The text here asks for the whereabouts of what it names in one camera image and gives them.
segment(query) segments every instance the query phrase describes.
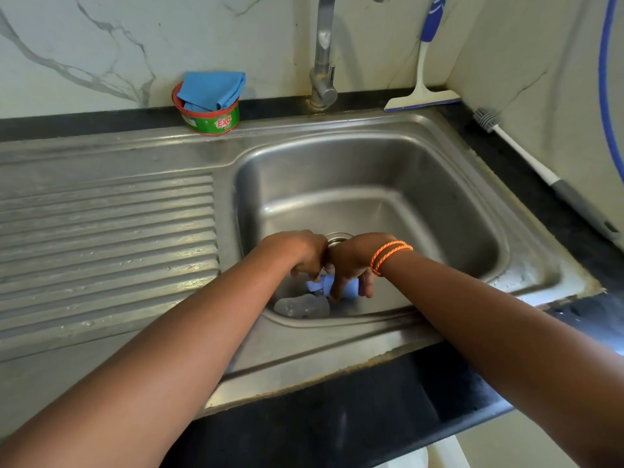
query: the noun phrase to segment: transparent plastic bottle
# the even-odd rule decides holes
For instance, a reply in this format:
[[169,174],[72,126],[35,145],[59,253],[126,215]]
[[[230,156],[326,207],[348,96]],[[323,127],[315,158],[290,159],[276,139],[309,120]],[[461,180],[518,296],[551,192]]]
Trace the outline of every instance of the transparent plastic bottle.
[[325,318],[330,316],[330,303],[324,296],[304,294],[278,300],[274,310],[291,318]]

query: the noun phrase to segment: marble wall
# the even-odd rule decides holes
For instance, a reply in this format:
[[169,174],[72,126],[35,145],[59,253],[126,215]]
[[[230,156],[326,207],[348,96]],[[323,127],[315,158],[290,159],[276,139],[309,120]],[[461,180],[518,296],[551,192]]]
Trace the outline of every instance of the marble wall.
[[[431,0],[336,0],[339,92],[410,86]],[[443,84],[483,0],[449,0]],[[318,0],[0,0],[0,118],[170,105],[187,70],[243,70],[243,98],[309,93]]]
[[[598,102],[598,52],[607,0],[488,0],[448,77],[473,109],[568,180],[620,229],[624,184],[606,144]],[[624,153],[624,0],[613,24],[608,89]]]

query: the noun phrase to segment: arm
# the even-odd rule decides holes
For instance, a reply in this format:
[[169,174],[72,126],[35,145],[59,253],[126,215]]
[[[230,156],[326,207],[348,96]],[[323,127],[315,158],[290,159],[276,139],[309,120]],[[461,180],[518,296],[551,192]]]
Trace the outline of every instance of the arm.
[[0,465],[158,466],[278,284],[289,271],[315,278],[326,247],[309,231],[265,238],[23,425],[0,448]]
[[[341,286],[358,275],[369,289],[364,293],[371,294],[370,260],[393,240],[371,233],[330,248],[333,296],[339,298]],[[417,253],[398,251],[379,271],[580,466],[624,466],[621,356],[521,300]]]

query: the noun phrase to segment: green container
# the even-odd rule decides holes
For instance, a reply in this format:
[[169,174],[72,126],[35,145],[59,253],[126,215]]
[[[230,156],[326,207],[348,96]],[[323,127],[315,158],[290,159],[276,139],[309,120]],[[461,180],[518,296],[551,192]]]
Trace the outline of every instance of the green container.
[[238,120],[240,119],[238,99],[228,109],[199,113],[184,109],[183,102],[178,98],[178,92],[181,88],[182,82],[175,86],[171,99],[182,114],[182,119],[194,132],[201,135],[215,136],[227,133],[238,126]]

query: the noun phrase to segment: blue hose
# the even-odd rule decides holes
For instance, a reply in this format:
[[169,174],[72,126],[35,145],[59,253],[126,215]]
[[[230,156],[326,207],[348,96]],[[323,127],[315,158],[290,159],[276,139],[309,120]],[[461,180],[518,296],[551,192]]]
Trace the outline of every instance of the blue hose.
[[604,25],[602,27],[602,38],[600,39],[600,58],[598,59],[598,91],[600,97],[600,115],[602,116],[602,126],[604,129],[604,137],[609,146],[611,158],[615,164],[615,168],[620,173],[620,179],[624,182],[624,162],[620,155],[618,143],[613,133],[613,125],[611,123],[611,114],[609,114],[609,97],[607,93],[607,77],[606,68],[609,57],[609,40],[611,38],[611,28],[613,27],[613,15],[618,0],[609,0],[606,6],[606,14]]

